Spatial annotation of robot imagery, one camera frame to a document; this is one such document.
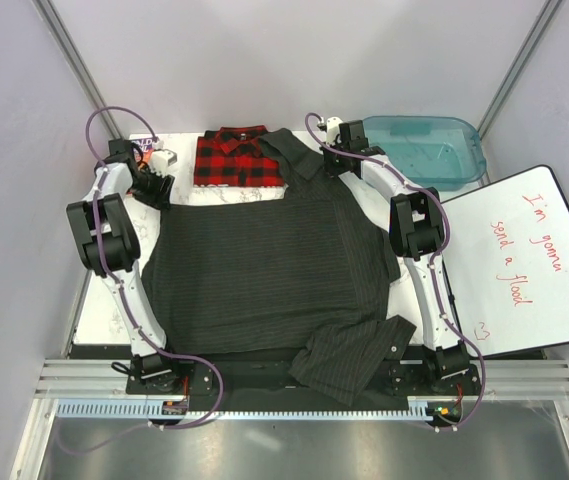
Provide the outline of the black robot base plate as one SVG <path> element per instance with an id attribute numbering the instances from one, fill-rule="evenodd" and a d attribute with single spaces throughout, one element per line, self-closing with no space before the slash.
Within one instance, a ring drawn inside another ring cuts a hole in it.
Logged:
<path id="1" fill-rule="evenodd" d="M 411 397 L 468 399 L 480 391 L 478 368 L 438 379 L 432 355 L 410 346 L 402 359 L 386 357 L 364 390 L 347 405 L 306 387 L 288 370 L 291 349 L 263 350 L 241 354 L 211 355 L 220 371 L 224 394 L 218 411 L 258 413 L 400 410 Z"/>

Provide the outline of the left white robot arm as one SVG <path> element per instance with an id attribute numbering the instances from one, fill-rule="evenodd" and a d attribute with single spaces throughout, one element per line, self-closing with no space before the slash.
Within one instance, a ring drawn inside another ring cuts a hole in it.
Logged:
<path id="1" fill-rule="evenodd" d="M 124 204 L 131 194 L 157 211 L 170 208 L 174 179 L 138 163 L 140 147 L 130 140 L 109 142 L 109 155 L 95 166 L 89 193 L 66 207 L 66 215 L 84 267 L 101 278 L 125 321 L 130 339 L 129 366 L 113 362 L 128 377 L 129 394 L 172 393 L 183 382 L 183 369 L 160 354 L 167 336 L 153 314 L 142 285 L 141 246 Z"/>

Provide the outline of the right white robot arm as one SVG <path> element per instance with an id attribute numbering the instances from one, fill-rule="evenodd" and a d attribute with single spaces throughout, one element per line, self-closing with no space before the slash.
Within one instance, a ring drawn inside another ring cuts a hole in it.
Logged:
<path id="1" fill-rule="evenodd" d="M 403 259 L 419 306 L 427 363 L 422 381 L 429 391 L 445 393 L 471 361 L 447 293 L 442 253 L 450 225 L 439 194 L 393 166 L 381 148 L 369 143 L 361 120 L 319 117 L 317 128 L 325 134 L 318 144 L 327 173 L 335 177 L 351 172 L 389 202 L 391 248 Z"/>

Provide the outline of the dark pinstriped long sleeve shirt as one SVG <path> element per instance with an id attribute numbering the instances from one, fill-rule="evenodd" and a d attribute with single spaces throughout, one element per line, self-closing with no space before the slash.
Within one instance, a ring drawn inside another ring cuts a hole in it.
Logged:
<path id="1" fill-rule="evenodd" d="M 397 258 L 318 152 L 287 129 L 257 144 L 283 197 L 163 212 L 144 290 L 177 352 L 291 349 L 296 381 L 350 405 L 415 332 L 388 312 Z"/>

